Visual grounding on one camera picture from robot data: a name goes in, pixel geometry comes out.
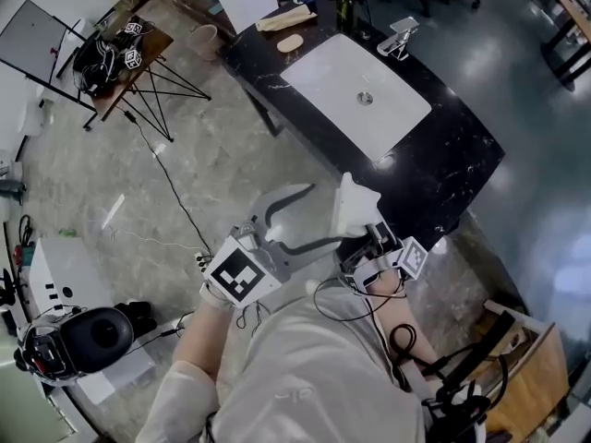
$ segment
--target white shirt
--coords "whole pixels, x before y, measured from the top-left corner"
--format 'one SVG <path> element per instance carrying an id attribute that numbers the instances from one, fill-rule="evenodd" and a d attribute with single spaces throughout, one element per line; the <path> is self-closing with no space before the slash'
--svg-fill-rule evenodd
<path id="1" fill-rule="evenodd" d="M 317 302 L 339 318 L 368 312 L 365 300 L 336 288 L 319 293 Z M 203 371 L 175 363 L 137 443 L 198 441 L 215 412 L 211 431 L 217 443 L 425 440 L 421 404 L 392 379 L 372 317 L 336 322 L 321 315 L 311 298 L 262 325 L 221 408 L 215 384 Z"/>

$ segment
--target wooden board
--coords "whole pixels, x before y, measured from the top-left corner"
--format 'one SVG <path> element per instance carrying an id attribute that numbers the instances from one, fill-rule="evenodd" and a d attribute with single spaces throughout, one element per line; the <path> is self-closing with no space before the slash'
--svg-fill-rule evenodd
<path id="1" fill-rule="evenodd" d="M 561 336 L 556 325 L 510 380 L 499 405 L 488 413 L 487 432 L 506 430 L 512 442 L 538 428 L 569 390 Z"/>
<path id="2" fill-rule="evenodd" d="M 148 66 L 153 63 L 163 51 L 173 43 L 173 39 L 163 31 L 154 28 L 141 40 L 141 65 L 137 69 L 125 70 L 113 86 L 97 97 L 91 97 L 92 105 L 98 112 L 101 120 L 115 109 L 126 92 L 133 86 Z"/>
<path id="3" fill-rule="evenodd" d="M 586 39 L 591 42 L 591 22 L 587 16 L 581 13 L 581 10 L 571 0 L 559 0 L 566 10 L 566 13 L 573 19 L 574 24 L 581 29 Z"/>

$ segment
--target bottle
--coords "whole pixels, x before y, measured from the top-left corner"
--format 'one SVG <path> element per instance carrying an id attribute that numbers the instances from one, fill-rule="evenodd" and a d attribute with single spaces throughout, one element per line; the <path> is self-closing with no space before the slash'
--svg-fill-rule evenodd
<path id="1" fill-rule="evenodd" d="M 336 28 L 347 34 L 353 30 L 353 0 L 337 0 Z"/>

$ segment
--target white sink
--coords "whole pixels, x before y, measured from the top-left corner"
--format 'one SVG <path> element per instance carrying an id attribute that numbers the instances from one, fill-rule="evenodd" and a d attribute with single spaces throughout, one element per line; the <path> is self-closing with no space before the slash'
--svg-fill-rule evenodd
<path id="1" fill-rule="evenodd" d="M 281 77 L 373 162 L 431 111 L 406 82 L 343 34 L 293 63 Z"/>

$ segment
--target faucet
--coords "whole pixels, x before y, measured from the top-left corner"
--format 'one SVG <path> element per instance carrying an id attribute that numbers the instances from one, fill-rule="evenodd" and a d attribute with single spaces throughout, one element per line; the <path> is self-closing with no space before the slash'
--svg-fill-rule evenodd
<path id="1" fill-rule="evenodd" d="M 407 17 L 392 23 L 390 28 L 394 30 L 394 34 L 386 41 L 378 44 L 378 53 L 389 56 L 397 50 L 396 59 L 403 61 L 408 57 L 408 53 L 404 53 L 404 48 L 410 39 L 410 35 L 417 30 L 418 22 L 413 17 Z"/>

